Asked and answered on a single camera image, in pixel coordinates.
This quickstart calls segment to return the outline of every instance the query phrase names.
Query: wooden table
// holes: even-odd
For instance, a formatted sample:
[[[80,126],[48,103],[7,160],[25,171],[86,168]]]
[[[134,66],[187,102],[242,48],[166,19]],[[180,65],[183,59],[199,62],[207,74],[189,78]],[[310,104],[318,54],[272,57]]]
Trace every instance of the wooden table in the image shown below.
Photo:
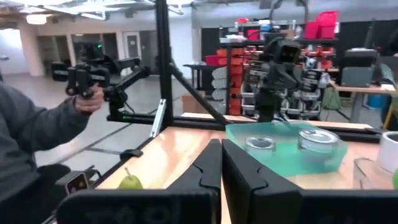
[[[185,113],[183,116],[210,118],[208,114]],[[226,116],[228,119],[247,120],[247,118]],[[332,123],[309,121],[314,125],[338,126],[346,128],[370,128],[367,124]],[[115,173],[109,176],[98,189],[115,189],[125,178],[127,167],[138,176],[146,189],[165,189],[197,158],[210,139],[223,139],[222,131],[169,127],[152,140],[142,151],[140,158],[129,159]],[[327,174],[300,175],[289,180],[305,189],[352,189],[353,160],[359,157],[375,159],[377,144],[348,142],[349,150],[341,164],[340,171]],[[222,224],[230,224],[225,194],[222,194]]]
[[[337,85],[334,81],[331,81],[330,84],[335,88],[337,91],[347,91],[347,92],[352,92],[355,93],[352,109],[351,109],[351,116],[349,117],[350,123],[358,123],[359,122],[359,116],[361,113],[364,97],[366,94],[383,94],[383,95],[389,95],[393,94],[396,91],[391,90],[392,85],[387,85],[386,88],[385,86],[375,86],[371,85],[368,88],[362,88],[362,87],[347,87],[347,86],[339,86]]]

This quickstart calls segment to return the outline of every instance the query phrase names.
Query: teal plastic container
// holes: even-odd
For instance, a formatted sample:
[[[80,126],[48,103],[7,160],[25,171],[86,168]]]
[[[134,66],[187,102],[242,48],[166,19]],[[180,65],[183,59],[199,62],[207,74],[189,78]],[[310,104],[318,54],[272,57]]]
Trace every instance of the teal plastic container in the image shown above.
[[[338,171],[348,146],[338,140],[333,150],[299,149],[299,132],[318,129],[306,122],[229,124],[226,136],[261,164],[283,177]],[[251,136],[267,136],[275,142],[275,151],[246,145]]]

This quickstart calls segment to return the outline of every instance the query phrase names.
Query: white pillar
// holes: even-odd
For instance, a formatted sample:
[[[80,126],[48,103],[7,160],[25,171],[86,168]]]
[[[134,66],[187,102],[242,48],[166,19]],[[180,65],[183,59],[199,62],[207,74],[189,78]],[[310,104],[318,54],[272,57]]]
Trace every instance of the white pillar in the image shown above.
[[[18,29],[21,34],[22,49],[32,76],[45,75],[45,69],[40,55],[39,43],[37,41],[36,29],[34,25],[20,22]]]
[[[69,56],[70,56],[70,63],[72,66],[76,65],[76,53],[75,53],[75,48],[73,47],[73,40],[72,40],[72,35],[67,34],[67,44],[68,44],[68,50],[69,50]]]
[[[126,54],[124,53],[124,39],[123,32],[121,30],[116,31],[116,45],[118,47],[119,59],[125,59]]]

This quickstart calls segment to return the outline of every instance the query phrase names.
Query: white cup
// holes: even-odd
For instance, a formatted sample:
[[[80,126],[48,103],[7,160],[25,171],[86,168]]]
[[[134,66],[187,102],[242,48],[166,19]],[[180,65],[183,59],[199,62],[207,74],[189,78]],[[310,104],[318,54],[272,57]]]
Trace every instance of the white cup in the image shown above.
[[[376,162],[390,173],[398,169],[398,131],[383,133]]]

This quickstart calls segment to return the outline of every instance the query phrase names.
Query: door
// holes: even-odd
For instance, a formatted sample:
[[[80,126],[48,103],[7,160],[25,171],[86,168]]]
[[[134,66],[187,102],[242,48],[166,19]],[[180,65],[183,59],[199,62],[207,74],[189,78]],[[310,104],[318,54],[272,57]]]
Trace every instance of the door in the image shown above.
[[[125,32],[123,33],[123,40],[125,46],[125,56],[126,58],[140,57],[141,58],[141,43],[139,40],[138,32]],[[122,74],[130,74],[131,69],[124,69]]]

